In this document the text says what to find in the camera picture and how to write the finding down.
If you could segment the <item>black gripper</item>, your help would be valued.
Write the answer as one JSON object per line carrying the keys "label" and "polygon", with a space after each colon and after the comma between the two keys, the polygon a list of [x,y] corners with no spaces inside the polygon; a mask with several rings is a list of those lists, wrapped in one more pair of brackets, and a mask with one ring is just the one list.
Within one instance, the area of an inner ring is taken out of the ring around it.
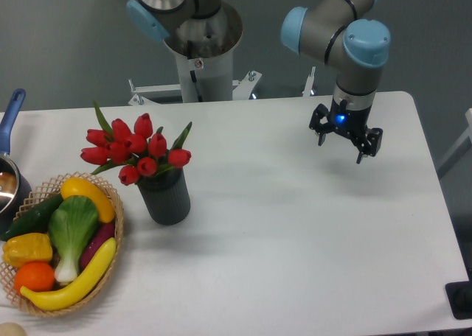
{"label": "black gripper", "polygon": [[319,104],[313,111],[309,128],[318,135],[318,145],[322,146],[326,135],[334,132],[349,139],[358,148],[356,163],[363,158],[375,157],[381,148],[383,130],[379,127],[368,128],[367,120],[372,106],[361,110],[347,108],[347,100],[339,104],[333,99],[330,109]]}

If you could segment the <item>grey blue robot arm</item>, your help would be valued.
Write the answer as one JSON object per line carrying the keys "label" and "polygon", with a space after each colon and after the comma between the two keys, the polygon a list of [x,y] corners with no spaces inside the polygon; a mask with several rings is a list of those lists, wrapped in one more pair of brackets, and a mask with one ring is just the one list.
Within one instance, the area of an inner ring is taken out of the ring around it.
{"label": "grey blue robot arm", "polygon": [[[377,1],[295,7],[280,31],[292,52],[337,71],[331,104],[316,107],[309,127],[320,140],[328,133],[349,139],[360,158],[375,156],[383,135],[367,126],[391,41],[385,25],[364,17]],[[126,10],[142,34],[174,54],[185,102],[234,99],[233,53],[243,34],[235,8],[223,0],[129,0]]]}

